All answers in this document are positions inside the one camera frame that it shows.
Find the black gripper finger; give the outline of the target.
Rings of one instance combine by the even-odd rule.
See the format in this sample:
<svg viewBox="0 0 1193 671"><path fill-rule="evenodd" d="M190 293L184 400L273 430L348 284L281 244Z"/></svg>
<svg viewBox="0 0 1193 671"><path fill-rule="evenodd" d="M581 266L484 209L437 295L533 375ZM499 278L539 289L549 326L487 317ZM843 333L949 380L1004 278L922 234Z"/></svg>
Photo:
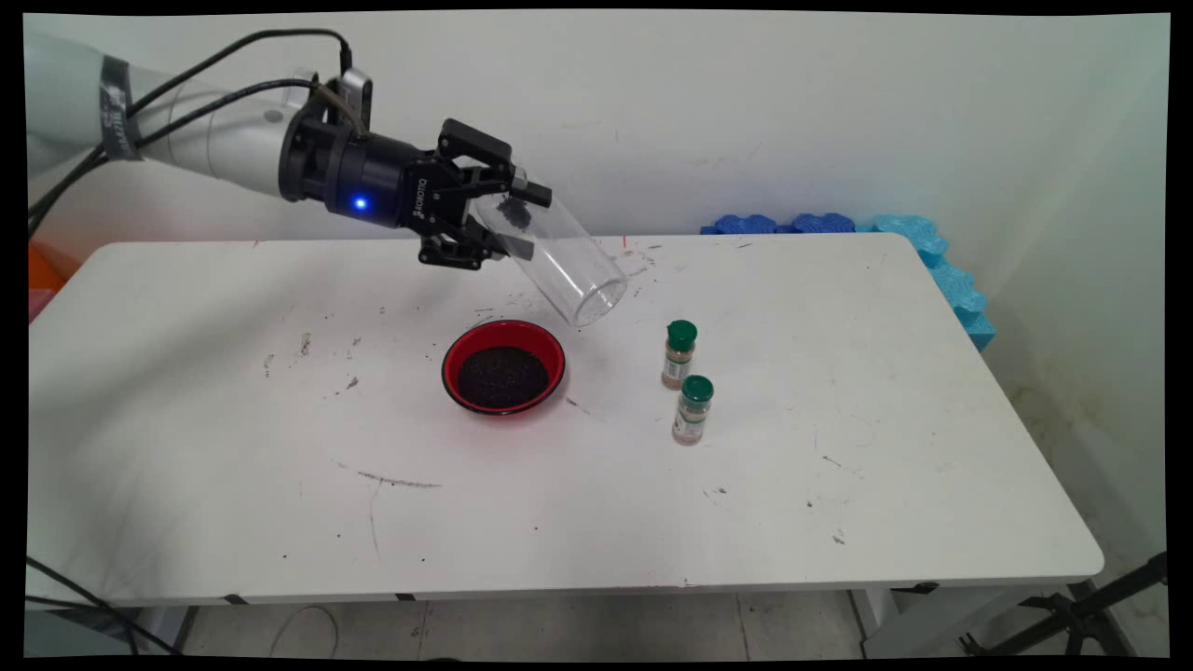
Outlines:
<svg viewBox="0 0 1193 671"><path fill-rule="evenodd" d="M494 232L468 210L447 215L426 213L418 218L418 259L438 267L480 270L483 263L496 260L499 256L524 261L534 256L533 241Z"/></svg>
<svg viewBox="0 0 1193 671"><path fill-rule="evenodd" d="M464 199L503 193L536 207L554 204L554 190L528 180L526 171L513 162L507 142L459 121L444 121L435 158L450 174L449 186L439 187L438 193Z"/></svg>

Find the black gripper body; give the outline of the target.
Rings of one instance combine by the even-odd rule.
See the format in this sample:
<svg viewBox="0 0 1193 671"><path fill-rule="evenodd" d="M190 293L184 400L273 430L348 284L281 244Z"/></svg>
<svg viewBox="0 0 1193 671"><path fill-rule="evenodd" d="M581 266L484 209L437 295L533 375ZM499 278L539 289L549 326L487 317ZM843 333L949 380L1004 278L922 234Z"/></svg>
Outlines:
<svg viewBox="0 0 1193 671"><path fill-rule="evenodd" d="M358 137L351 127L301 111L282 141L280 192L288 202L315 201L333 215L419 234L444 234L466 221L459 167L379 133Z"/></svg>

